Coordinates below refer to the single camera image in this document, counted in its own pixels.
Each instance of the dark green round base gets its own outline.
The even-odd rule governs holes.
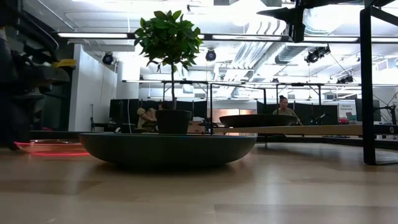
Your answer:
[[[244,157],[256,137],[83,133],[80,141],[92,156],[122,166],[214,166]]]

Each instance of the black metal table leg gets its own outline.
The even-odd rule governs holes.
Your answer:
[[[361,89],[362,89],[362,130],[363,160],[368,165],[395,164],[397,161],[376,161],[374,148],[373,83],[372,83],[372,16],[373,7],[360,12],[361,36]]]

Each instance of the yellow object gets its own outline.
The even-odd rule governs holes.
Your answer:
[[[66,66],[72,67],[75,65],[76,65],[76,60],[74,60],[74,59],[62,59],[61,61],[54,62],[52,64],[52,66],[54,66],[55,68],[66,67]]]

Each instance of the person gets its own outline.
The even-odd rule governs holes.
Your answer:
[[[297,118],[297,122],[300,122],[300,118],[294,113],[294,111],[290,108],[287,107],[289,102],[287,101],[287,98],[284,97],[283,95],[279,96],[279,108],[278,110],[275,110],[272,114],[279,114],[279,115],[291,115],[295,116]]]
[[[165,103],[158,104],[158,110],[167,110],[168,107]],[[143,129],[146,131],[153,131],[156,123],[156,110],[153,108],[148,108],[145,110],[144,108],[138,108],[137,114],[138,118],[138,129]]]

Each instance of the white column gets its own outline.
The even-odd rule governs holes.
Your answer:
[[[124,83],[122,80],[139,80],[140,66],[134,57],[129,61],[118,63],[118,83],[116,85],[116,99],[138,99],[139,84]]]

